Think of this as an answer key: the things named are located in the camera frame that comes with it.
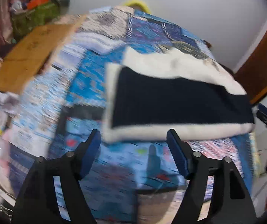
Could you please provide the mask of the black and white striped sweater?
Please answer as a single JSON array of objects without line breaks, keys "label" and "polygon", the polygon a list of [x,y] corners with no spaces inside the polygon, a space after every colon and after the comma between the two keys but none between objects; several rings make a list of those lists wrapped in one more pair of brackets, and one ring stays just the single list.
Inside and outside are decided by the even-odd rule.
[{"label": "black and white striped sweater", "polygon": [[254,129],[244,88],[219,63],[172,48],[141,54],[127,47],[121,63],[105,66],[107,143],[164,141],[173,129],[182,140],[243,135]]}]

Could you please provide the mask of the brown wooden door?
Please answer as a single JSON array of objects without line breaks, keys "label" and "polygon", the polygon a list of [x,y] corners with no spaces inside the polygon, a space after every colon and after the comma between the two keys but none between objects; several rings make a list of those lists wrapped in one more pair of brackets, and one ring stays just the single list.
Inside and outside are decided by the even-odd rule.
[{"label": "brown wooden door", "polygon": [[267,30],[234,78],[243,86],[252,105],[267,96]]}]

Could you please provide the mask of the blue patchwork bedspread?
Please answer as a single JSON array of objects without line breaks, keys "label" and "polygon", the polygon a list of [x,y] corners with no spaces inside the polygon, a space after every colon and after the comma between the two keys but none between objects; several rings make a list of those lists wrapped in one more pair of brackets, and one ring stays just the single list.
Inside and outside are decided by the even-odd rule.
[{"label": "blue patchwork bedspread", "polygon": [[[225,223],[239,223],[243,210],[255,216],[249,133],[186,141],[170,129],[164,141],[104,140],[105,66],[121,63],[127,47],[141,54],[175,48],[214,60],[199,39],[152,15],[130,7],[88,14],[50,70],[21,94],[10,139],[10,182],[16,197],[38,157],[60,158],[96,129],[101,144],[79,182],[96,223],[198,223],[207,202],[231,204]],[[69,220],[58,176],[54,184],[60,215]]]}]

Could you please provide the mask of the wooden lap desk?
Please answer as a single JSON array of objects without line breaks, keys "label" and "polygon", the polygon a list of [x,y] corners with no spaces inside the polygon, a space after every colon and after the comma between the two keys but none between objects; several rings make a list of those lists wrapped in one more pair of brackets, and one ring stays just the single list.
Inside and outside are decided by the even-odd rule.
[{"label": "wooden lap desk", "polygon": [[19,41],[1,65],[0,92],[19,95],[85,18],[86,15],[82,15],[74,23],[38,26]]}]

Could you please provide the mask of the yellow curved headboard tube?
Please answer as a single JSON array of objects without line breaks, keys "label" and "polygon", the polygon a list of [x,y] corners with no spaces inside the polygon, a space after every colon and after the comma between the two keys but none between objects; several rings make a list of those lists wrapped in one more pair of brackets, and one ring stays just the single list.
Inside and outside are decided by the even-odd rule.
[{"label": "yellow curved headboard tube", "polygon": [[127,0],[122,5],[131,7],[134,9],[137,8],[139,11],[145,12],[147,14],[151,14],[151,10],[149,6],[143,0]]}]

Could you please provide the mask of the green laundry basket with clutter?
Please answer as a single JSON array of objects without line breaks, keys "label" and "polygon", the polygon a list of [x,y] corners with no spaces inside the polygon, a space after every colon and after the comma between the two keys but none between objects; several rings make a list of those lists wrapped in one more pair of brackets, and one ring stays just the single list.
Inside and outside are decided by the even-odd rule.
[{"label": "green laundry basket with clutter", "polygon": [[70,0],[11,0],[10,16],[14,39],[19,41],[35,27],[66,14],[69,5]]}]

